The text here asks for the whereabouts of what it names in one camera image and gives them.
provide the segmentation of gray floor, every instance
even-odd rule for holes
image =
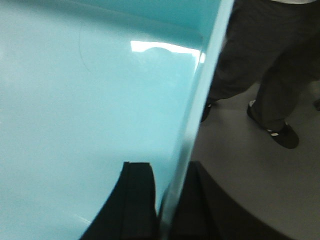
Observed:
[[[239,204],[297,240],[320,239],[319,82],[303,93],[288,122],[300,137],[296,149],[275,143],[246,115],[259,85],[221,100],[201,125],[192,160],[202,162]]]

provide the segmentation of black object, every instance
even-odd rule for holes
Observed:
[[[196,163],[190,162],[170,240],[221,240],[204,197]]]
[[[155,240],[157,231],[152,168],[125,162],[109,199],[80,240]]]
[[[211,110],[212,104],[206,103],[203,108],[202,117],[201,117],[201,123],[203,123],[207,117],[209,116],[210,110]]]
[[[313,105],[314,105],[314,107],[315,107],[318,111],[320,111],[320,99],[318,99],[317,101],[315,101],[315,102],[313,103]]]

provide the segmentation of dark pants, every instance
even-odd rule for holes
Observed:
[[[208,102],[261,81],[252,114],[265,128],[278,131],[308,83],[319,79],[320,0],[235,0]]]

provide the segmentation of turquoise panel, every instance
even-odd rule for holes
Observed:
[[[78,239],[127,161],[179,198],[232,1],[79,2],[0,0],[0,239]]]

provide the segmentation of glossy plastic surface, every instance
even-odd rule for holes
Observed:
[[[0,0],[0,239],[78,239],[126,161],[179,196],[232,1],[80,2]]]

